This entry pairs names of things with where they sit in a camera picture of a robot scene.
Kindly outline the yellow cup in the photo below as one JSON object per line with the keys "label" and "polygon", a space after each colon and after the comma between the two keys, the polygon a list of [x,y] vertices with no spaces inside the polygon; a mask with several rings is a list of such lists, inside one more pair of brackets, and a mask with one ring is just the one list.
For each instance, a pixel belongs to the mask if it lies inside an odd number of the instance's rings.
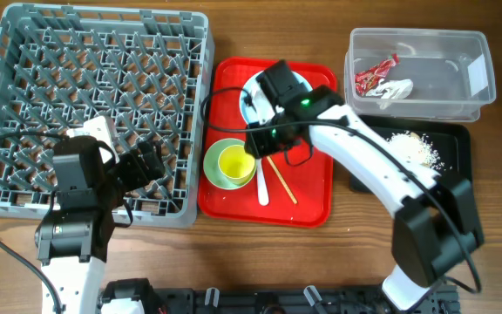
{"label": "yellow cup", "polygon": [[254,174],[256,161],[243,145],[226,147],[218,159],[221,173],[234,185],[241,186]]}

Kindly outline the white plastic fork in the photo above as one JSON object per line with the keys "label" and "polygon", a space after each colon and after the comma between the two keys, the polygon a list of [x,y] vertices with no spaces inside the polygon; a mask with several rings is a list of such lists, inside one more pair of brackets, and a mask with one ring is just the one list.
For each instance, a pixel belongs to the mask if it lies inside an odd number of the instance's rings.
{"label": "white plastic fork", "polygon": [[262,159],[256,160],[256,176],[257,176],[256,180],[257,180],[258,202],[261,206],[267,206],[269,204],[269,195],[262,167]]}

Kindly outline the red snack wrapper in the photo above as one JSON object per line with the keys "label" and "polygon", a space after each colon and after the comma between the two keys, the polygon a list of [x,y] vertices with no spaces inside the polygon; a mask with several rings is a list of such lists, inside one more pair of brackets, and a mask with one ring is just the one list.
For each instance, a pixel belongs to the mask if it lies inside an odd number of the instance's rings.
{"label": "red snack wrapper", "polygon": [[373,65],[366,71],[355,74],[355,90],[358,95],[365,96],[368,91],[373,89],[378,83],[385,79],[391,68],[399,64],[397,54],[392,54],[377,65]]}

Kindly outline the white tissue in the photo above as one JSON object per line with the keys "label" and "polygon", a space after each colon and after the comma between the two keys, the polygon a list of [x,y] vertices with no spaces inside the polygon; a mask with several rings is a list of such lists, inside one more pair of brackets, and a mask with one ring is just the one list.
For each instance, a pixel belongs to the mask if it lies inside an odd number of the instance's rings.
{"label": "white tissue", "polygon": [[369,90],[365,96],[378,98],[376,102],[381,110],[393,104],[394,100],[406,99],[413,90],[411,79],[389,80],[382,79],[377,87]]}

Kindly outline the rice and food scraps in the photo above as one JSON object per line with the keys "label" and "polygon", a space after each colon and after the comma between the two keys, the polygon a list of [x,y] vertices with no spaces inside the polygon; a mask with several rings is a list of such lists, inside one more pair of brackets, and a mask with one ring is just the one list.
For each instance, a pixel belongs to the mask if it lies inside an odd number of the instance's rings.
{"label": "rice and food scraps", "polygon": [[433,170],[443,170],[445,168],[440,153],[433,146],[433,142],[429,141],[426,133],[421,135],[411,131],[393,133],[387,139],[387,142],[406,160],[416,162]]}

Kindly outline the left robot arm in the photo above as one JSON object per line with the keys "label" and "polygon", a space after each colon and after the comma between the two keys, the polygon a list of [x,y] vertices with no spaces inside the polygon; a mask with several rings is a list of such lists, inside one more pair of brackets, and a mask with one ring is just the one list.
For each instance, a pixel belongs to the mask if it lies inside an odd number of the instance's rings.
{"label": "left robot arm", "polygon": [[108,243],[119,226],[118,207],[129,208],[126,193],[161,178],[165,165],[156,142],[140,142],[119,159],[103,161],[108,145],[92,136],[62,140],[54,147],[58,209],[50,208],[37,227],[37,259],[48,286],[45,313],[94,313]]}

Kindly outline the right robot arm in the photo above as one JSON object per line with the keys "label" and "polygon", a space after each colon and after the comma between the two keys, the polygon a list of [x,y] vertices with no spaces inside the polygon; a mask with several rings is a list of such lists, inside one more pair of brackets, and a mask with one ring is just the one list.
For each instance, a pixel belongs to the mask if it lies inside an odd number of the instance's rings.
{"label": "right robot arm", "polygon": [[347,168],[384,205],[393,219],[396,261],[382,291],[399,311],[412,311],[484,242],[472,184],[448,171],[402,158],[367,126],[342,97],[321,85],[286,94],[247,94],[257,118],[245,129],[245,149],[255,158],[288,151],[298,139]]}

